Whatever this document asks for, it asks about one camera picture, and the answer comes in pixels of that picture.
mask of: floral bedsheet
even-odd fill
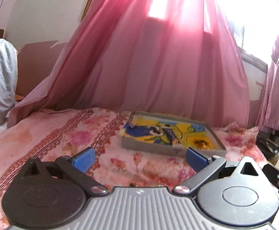
[[[100,108],[62,112],[43,110],[1,132],[0,229],[9,225],[1,208],[2,195],[31,156],[54,161],[61,155],[73,156],[93,146],[96,162],[87,175],[110,190],[113,186],[159,185],[172,189],[195,174],[183,158],[122,149],[118,132],[126,121],[127,116]],[[232,123],[214,131],[227,148],[228,160],[238,161],[248,155],[258,164],[266,163],[255,145],[257,127],[246,130]],[[274,222],[279,229],[277,217]]]

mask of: small pink curtain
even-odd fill
[[[267,71],[266,85],[263,102],[260,107],[256,125],[259,129],[268,133],[279,130],[279,33],[272,47],[271,64]]]
[[[43,107],[95,106],[245,127],[247,77],[216,0],[93,0],[50,76],[8,125]]]

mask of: ribbed surface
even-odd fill
[[[203,217],[192,201],[170,194],[166,188],[115,188],[94,198],[85,212],[56,230],[228,230]],[[271,230],[266,225],[258,230]]]

